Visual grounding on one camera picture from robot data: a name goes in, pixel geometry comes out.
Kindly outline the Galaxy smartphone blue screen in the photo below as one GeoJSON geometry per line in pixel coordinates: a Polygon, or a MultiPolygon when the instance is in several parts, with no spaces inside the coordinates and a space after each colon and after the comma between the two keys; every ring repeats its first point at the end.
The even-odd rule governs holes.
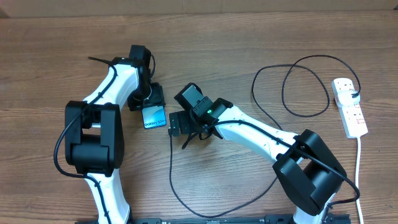
{"type": "Polygon", "coordinates": [[[145,129],[158,128],[167,124],[164,106],[151,106],[142,110],[145,129]]]}

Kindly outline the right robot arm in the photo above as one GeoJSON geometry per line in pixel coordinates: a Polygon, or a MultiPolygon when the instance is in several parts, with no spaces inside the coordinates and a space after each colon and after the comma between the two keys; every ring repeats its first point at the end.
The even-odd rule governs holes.
{"type": "Polygon", "coordinates": [[[267,159],[285,194],[296,205],[294,223],[325,223],[331,201],[346,172],[321,137],[306,129],[295,134],[273,128],[222,98],[211,101],[187,84],[175,95],[182,111],[170,114],[173,136],[216,136],[249,148],[267,159]]]}

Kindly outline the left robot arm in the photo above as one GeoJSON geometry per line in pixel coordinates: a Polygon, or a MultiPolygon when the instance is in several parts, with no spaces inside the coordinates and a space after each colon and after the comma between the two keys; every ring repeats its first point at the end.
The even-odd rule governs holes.
{"type": "Polygon", "coordinates": [[[155,58],[145,46],[132,45],[127,57],[103,63],[108,73],[97,89],[67,103],[53,159],[63,142],[66,162],[75,168],[72,177],[85,180],[91,190],[98,211],[95,223],[133,223],[119,173],[125,151],[121,112],[125,106],[141,112],[144,129],[165,126],[164,94],[151,80],[155,58]]]}

